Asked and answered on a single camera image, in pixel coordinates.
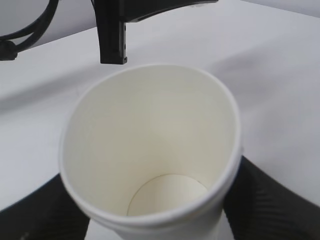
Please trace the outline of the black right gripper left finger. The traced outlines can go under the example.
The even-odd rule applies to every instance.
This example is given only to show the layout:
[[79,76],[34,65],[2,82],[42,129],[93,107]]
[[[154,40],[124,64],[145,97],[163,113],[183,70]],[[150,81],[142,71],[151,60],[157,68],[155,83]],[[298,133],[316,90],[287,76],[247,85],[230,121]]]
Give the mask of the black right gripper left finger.
[[90,218],[67,193],[57,174],[42,187],[0,211],[2,240],[83,240]]

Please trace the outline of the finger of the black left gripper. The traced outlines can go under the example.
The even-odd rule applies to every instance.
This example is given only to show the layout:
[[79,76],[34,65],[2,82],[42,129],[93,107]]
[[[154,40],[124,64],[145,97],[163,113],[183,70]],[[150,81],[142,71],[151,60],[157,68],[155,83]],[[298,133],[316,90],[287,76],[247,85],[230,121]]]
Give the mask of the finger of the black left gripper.
[[123,65],[126,23],[135,23],[174,9],[211,3],[211,0],[93,0],[100,62]]

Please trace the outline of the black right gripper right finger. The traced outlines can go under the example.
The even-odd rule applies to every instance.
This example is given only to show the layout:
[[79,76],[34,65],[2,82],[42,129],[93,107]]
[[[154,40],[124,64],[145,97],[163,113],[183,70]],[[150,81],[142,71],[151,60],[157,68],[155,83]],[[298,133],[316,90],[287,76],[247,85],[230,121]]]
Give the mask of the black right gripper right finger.
[[223,201],[236,240],[318,240],[320,208],[242,157]]

